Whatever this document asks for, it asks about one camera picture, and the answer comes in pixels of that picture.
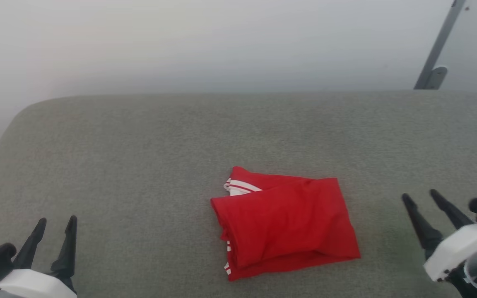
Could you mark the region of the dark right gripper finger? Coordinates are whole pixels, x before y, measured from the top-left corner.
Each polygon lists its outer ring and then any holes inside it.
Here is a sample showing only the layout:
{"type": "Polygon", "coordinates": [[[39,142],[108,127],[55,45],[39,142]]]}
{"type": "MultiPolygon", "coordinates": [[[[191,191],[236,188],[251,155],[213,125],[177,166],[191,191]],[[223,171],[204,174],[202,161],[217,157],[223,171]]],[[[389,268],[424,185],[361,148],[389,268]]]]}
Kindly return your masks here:
{"type": "Polygon", "coordinates": [[[454,204],[449,202],[441,193],[436,189],[430,189],[430,196],[437,204],[438,208],[445,213],[445,215],[452,222],[454,228],[459,230],[466,225],[472,225],[474,222],[460,211],[454,204]]]}
{"type": "Polygon", "coordinates": [[[402,195],[402,201],[424,253],[434,253],[435,249],[443,241],[443,234],[433,228],[419,213],[417,204],[408,194],[402,195]]]}

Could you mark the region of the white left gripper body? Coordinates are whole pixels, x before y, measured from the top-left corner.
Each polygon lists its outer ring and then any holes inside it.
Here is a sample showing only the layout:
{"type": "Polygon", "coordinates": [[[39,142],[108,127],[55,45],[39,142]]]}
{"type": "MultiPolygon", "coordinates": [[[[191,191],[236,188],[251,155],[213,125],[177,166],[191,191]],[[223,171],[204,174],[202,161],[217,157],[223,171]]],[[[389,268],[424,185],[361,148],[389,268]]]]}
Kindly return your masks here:
{"type": "Polygon", "coordinates": [[[31,269],[11,271],[0,281],[0,298],[76,298],[61,280],[31,269]]]}

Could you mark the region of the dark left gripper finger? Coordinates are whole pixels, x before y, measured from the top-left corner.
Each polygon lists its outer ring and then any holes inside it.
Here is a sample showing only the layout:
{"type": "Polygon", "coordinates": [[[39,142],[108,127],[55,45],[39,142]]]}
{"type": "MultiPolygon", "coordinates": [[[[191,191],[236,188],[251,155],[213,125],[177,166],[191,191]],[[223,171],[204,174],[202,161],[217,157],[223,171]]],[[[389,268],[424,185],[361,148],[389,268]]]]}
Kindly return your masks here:
{"type": "Polygon", "coordinates": [[[28,239],[24,242],[20,251],[17,253],[13,261],[14,269],[30,269],[32,267],[36,249],[43,238],[46,226],[47,219],[41,218],[28,239]]]}
{"type": "Polygon", "coordinates": [[[77,245],[77,217],[72,215],[65,228],[65,239],[58,258],[51,265],[51,275],[63,283],[70,283],[75,273],[77,245]]]}

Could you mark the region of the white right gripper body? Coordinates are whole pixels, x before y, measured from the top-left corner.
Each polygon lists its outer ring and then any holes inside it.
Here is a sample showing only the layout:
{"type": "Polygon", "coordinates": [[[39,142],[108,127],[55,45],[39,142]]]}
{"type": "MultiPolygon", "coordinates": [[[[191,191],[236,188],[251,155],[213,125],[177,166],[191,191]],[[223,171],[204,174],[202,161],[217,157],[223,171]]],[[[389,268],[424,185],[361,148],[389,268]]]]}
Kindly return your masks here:
{"type": "Polygon", "coordinates": [[[424,270],[429,278],[437,282],[444,280],[460,264],[477,253],[477,224],[465,225],[445,238],[426,260],[424,270]]]}

